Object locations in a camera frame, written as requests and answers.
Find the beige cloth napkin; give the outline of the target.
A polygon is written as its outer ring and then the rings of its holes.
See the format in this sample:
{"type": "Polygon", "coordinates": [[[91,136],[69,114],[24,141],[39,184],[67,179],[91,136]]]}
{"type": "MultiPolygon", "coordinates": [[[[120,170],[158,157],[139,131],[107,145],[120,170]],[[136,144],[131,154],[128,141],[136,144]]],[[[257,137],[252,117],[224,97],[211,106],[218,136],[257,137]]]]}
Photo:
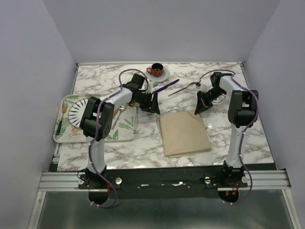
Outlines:
{"type": "Polygon", "coordinates": [[[164,113],[157,117],[164,154],[169,158],[212,150],[202,118],[194,110],[164,113]]]}

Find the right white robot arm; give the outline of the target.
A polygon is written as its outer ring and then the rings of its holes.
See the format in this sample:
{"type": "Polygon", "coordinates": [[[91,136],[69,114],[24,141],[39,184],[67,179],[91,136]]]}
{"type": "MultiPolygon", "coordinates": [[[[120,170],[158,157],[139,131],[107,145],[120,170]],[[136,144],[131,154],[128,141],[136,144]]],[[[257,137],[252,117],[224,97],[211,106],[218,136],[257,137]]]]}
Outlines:
{"type": "Polygon", "coordinates": [[[231,123],[231,140],[228,155],[217,176],[223,186],[241,182],[244,176],[245,165],[243,162],[245,145],[248,138],[248,129],[258,119],[258,92],[249,90],[234,79],[231,70],[220,72],[210,71],[212,88],[197,92],[197,105],[194,114],[198,115],[213,107],[213,100],[221,95],[231,97],[228,108],[228,120],[231,123]]]}

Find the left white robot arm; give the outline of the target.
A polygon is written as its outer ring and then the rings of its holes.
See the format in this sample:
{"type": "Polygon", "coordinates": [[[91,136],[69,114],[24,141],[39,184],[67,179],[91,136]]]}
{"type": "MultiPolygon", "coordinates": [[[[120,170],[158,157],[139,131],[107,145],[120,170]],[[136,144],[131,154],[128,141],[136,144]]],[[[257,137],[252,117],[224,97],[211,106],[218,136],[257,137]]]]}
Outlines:
{"type": "Polygon", "coordinates": [[[152,114],[160,114],[158,93],[142,90],[146,78],[134,74],[131,81],[121,84],[118,91],[103,98],[90,97],[83,112],[80,128],[89,144],[89,162],[85,175],[94,188],[102,188],[106,177],[104,159],[105,140],[112,128],[114,111],[122,105],[135,102],[140,109],[152,114]]]}

